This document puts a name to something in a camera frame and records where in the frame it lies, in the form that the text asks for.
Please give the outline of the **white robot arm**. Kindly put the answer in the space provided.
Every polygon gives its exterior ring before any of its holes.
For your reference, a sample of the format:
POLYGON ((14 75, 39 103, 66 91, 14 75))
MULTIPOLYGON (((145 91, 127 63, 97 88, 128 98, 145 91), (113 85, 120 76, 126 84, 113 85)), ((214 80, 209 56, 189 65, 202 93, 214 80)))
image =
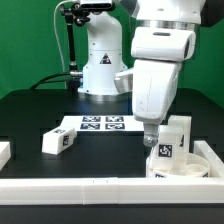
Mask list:
POLYGON ((156 145, 182 63, 194 54, 196 28, 224 19, 224 0, 79 0, 77 11, 76 20, 88 33, 88 62, 78 92, 94 99, 130 92, 144 144, 156 145), (122 61, 121 25, 109 15, 117 4, 137 21, 131 69, 122 61))

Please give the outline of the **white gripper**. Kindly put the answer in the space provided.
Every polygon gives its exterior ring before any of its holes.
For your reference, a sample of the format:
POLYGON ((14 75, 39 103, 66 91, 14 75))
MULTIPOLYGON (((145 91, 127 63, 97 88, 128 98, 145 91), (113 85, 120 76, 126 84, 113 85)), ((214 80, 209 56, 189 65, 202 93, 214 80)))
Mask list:
POLYGON ((137 59, 133 69, 132 112, 143 122, 143 143, 154 147, 158 143, 159 126, 165 118, 177 91, 182 65, 137 59))

